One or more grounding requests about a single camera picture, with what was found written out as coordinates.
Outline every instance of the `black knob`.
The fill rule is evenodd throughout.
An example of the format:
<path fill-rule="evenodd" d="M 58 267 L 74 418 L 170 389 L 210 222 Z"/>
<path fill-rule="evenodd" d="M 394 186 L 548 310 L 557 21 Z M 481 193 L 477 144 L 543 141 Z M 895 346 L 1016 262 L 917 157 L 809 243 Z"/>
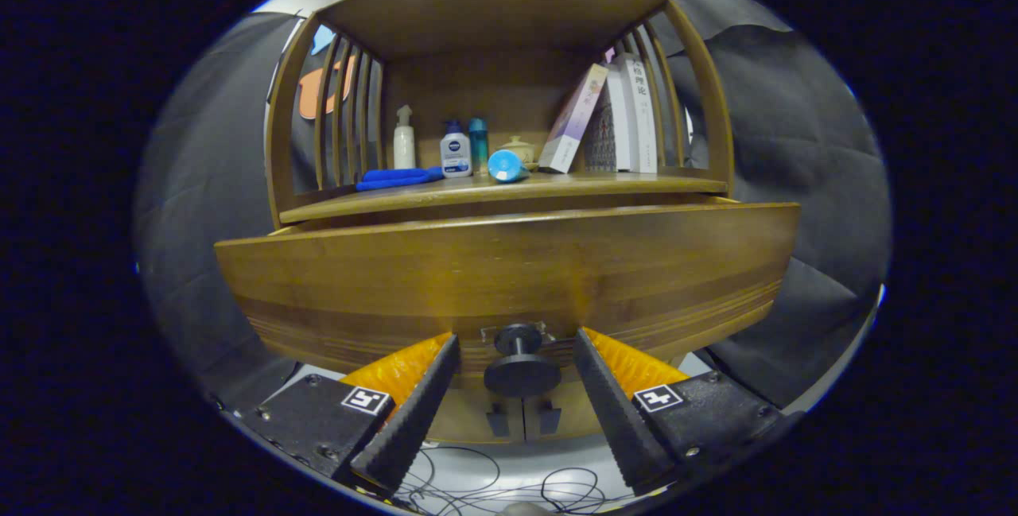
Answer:
<path fill-rule="evenodd" d="M 505 397 L 532 397 L 548 393 L 562 381 L 551 359 L 534 355 L 541 332 L 529 324 L 513 324 L 495 335 L 495 348 L 506 355 L 485 369 L 485 387 Z"/>

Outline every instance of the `blue cylinder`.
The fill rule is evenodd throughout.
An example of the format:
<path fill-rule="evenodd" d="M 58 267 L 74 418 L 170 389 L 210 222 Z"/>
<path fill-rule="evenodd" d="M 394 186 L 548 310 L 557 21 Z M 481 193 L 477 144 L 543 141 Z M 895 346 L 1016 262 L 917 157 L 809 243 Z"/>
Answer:
<path fill-rule="evenodd" d="M 488 174 L 499 182 L 516 182 L 530 176 L 530 171 L 513 151 L 496 151 L 488 158 Z"/>

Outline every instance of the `lotion bottle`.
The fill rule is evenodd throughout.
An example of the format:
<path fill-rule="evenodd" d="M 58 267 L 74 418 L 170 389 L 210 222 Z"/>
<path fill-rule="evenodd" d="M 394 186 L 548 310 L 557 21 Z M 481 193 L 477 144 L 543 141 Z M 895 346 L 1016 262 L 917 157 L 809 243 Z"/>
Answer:
<path fill-rule="evenodd" d="M 396 116 L 399 117 L 399 124 L 392 136 L 393 167 L 396 169 L 411 169 L 417 166 L 416 158 L 413 155 L 413 127 L 410 125 L 411 114 L 413 114 L 413 111 L 410 111 L 409 104 L 404 104 L 404 106 L 400 107 L 399 111 L 396 111 Z"/>
<path fill-rule="evenodd" d="M 446 135 L 439 142 L 439 146 L 442 157 L 442 174 L 446 178 L 460 178 L 472 174 L 470 139 L 463 134 L 459 121 L 446 121 Z"/>

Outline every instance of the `white book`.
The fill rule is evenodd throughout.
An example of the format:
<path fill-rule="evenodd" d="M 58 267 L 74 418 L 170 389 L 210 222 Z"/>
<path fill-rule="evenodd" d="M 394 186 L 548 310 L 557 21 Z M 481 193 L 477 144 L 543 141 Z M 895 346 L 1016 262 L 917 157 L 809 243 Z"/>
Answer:
<path fill-rule="evenodd" d="M 657 173 L 658 132 L 654 125 L 654 106 L 651 103 L 646 69 L 642 60 L 633 53 L 622 53 L 618 60 L 628 96 L 626 104 L 629 107 L 630 136 L 635 139 L 632 172 Z"/>

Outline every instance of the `blue bottle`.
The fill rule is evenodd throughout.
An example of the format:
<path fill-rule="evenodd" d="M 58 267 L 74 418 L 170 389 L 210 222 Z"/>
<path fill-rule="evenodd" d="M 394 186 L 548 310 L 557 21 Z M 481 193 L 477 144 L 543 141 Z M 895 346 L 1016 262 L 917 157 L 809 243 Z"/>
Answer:
<path fill-rule="evenodd" d="M 466 125 L 470 133 L 470 151 L 474 169 L 478 174 L 488 174 L 488 122 L 484 118 L 470 118 Z"/>
<path fill-rule="evenodd" d="M 495 151 L 488 158 L 488 174 L 499 182 L 516 182 L 530 176 L 530 171 L 513 151 Z"/>

